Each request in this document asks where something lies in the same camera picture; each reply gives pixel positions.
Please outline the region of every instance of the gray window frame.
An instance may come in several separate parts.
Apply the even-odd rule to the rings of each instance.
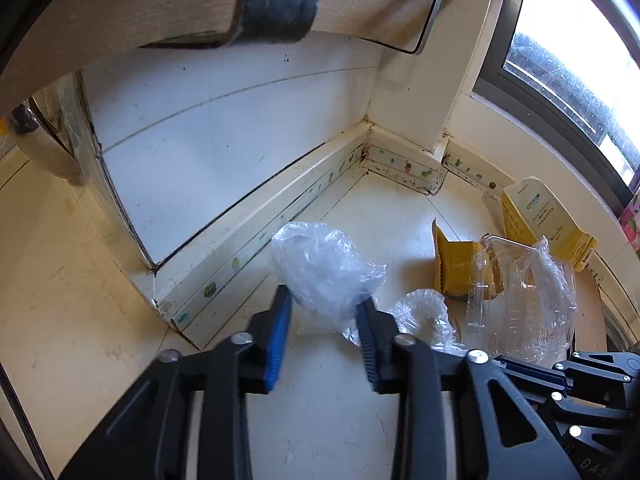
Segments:
[[[640,60],[640,41],[612,0],[591,0],[629,49]],[[605,155],[548,98],[503,68],[515,32],[522,0],[503,0],[489,49],[474,92],[507,111],[551,144],[595,188],[619,216],[633,197],[640,172],[628,187]]]

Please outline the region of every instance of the wall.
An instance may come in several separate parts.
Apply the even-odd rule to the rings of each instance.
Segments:
[[[420,56],[386,51],[369,120],[433,150],[472,60],[491,0],[452,0]]]
[[[382,48],[137,49],[82,71],[114,189],[154,263],[366,112]]]

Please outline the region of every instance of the plastic wrap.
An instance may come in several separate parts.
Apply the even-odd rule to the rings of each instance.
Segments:
[[[302,307],[298,333],[343,332],[355,306],[385,281],[385,265],[362,258],[351,238],[324,223],[289,222],[271,239],[271,256]]]
[[[487,283],[491,267],[494,283]],[[570,264],[556,264],[548,241],[530,248],[499,237],[482,240],[474,257],[463,342],[491,356],[555,359],[571,343],[575,282]]]
[[[449,322],[444,296],[430,288],[419,288],[403,296],[388,310],[396,320],[398,330],[405,334],[420,335],[431,348],[448,354],[464,355],[465,346],[456,337],[456,330]],[[348,327],[343,335],[359,345],[360,338],[354,326]]]

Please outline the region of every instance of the metal screw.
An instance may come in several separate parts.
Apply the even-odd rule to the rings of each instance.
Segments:
[[[396,334],[394,336],[394,341],[400,346],[415,345],[415,337],[411,334]]]
[[[484,364],[489,360],[489,355],[483,350],[470,350],[466,354],[466,358],[477,365]]]
[[[167,350],[162,350],[158,354],[158,360],[161,363],[175,363],[178,359],[180,359],[180,352],[174,350],[173,348],[168,348]]]
[[[248,332],[236,332],[231,336],[231,342],[234,345],[247,345],[254,342],[254,336]]]

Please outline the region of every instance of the glass panel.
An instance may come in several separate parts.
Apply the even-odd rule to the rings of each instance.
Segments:
[[[591,0],[523,0],[504,68],[560,108],[631,183],[640,70]]]

